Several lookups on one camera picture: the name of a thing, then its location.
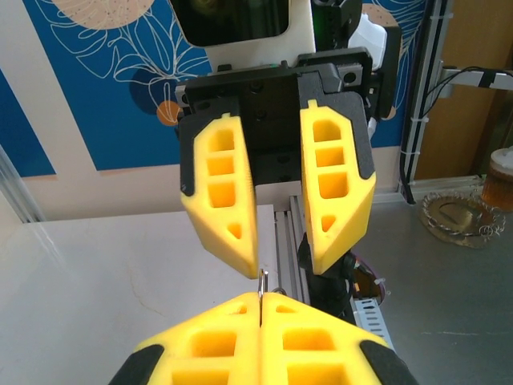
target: white tabletop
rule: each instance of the white tabletop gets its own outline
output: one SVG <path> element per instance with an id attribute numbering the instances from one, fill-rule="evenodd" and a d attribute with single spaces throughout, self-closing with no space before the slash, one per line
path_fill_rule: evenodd
<path id="1" fill-rule="evenodd" d="M 258 220 L 273 289 L 273 207 Z M 185 213 L 23 225 L 0 250 L 0 383 L 108 383 L 137 343 L 256 287 Z"/>

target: yellow foam pad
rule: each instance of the yellow foam pad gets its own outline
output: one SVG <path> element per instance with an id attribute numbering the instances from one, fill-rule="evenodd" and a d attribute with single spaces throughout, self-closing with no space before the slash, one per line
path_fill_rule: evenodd
<path id="1" fill-rule="evenodd" d="M 257 208 L 240 117 L 223 115 L 195 138 L 194 173 L 194 195 L 182 193 L 182 203 L 203 247 L 257 278 Z"/>
<path id="2" fill-rule="evenodd" d="M 315 100 L 301 110 L 301 162 L 313 272 L 322 274 L 365 235 L 376 174 L 360 177 L 351 122 Z"/>
<path id="3" fill-rule="evenodd" d="M 243 294 L 141 343 L 164 352 L 149 385 L 379 384 L 359 343 L 378 336 L 301 302 Z"/>

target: metal pin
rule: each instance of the metal pin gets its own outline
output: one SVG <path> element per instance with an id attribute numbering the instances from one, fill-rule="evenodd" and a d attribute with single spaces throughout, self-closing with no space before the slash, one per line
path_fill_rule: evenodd
<path id="1" fill-rule="evenodd" d="M 258 302 L 260 303 L 260 326 L 262 326 L 262 302 L 264 301 L 264 293 L 268 289 L 269 272 L 260 269 L 258 277 Z"/>

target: orange circle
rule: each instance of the orange circle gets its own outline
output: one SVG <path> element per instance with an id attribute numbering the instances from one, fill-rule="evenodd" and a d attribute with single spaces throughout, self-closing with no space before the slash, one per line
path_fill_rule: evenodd
<path id="1" fill-rule="evenodd" d="M 164 100 L 157 107 L 157 117 L 165 126 L 176 126 L 178 124 L 178 112 L 180 112 L 180 106 L 172 100 Z"/>

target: square cutout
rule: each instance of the square cutout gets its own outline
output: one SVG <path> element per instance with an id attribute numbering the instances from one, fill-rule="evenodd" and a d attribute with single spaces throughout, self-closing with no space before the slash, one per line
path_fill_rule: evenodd
<path id="1" fill-rule="evenodd" d="M 286 351 L 334 351 L 335 346 L 326 330 L 301 327 L 289 329 L 283 333 L 283 349 Z"/>
<path id="2" fill-rule="evenodd" d="M 228 385 L 229 371 L 175 371 L 173 385 Z"/>
<path id="3" fill-rule="evenodd" d="M 214 209 L 232 207 L 235 204 L 235 183 L 211 183 L 208 185 L 208 196 Z"/>
<path id="4" fill-rule="evenodd" d="M 232 331 L 204 330 L 192 337 L 192 357 L 232 357 L 237 334 Z"/>
<path id="5" fill-rule="evenodd" d="M 315 150 L 318 167 L 338 166 L 344 164 L 344 150 L 342 147 L 321 148 Z"/>
<path id="6" fill-rule="evenodd" d="M 289 385 L 349 385 L 344 367 L 336 363 L 297 363 L 287 367 Z"/>
<path id="7" fill-rule="evenodd" d="M 210 152 L 229 151 L 235 149 L 232 130 L 219 130 L 210 138 L 208 144 Z"/>
<path id="8" fill-rule="evenodd" d="M 319 175 L 319 193 L 324 199 L 342 198 L 348 192 L 349 186 L 345 172 Z"/>
<path id="9" fill-rule="evenodd" d="M 313 124 L 313 140 L 315 142 L 327 142 L 329 140 L 340 139 L 340 127 L 331 120 L 318 120 Z"/>
<path id="10" fill-rule="evenodd" d="M 233 157 L 207 159 L 207 167 L 211 176 L 233 174 Z"/>

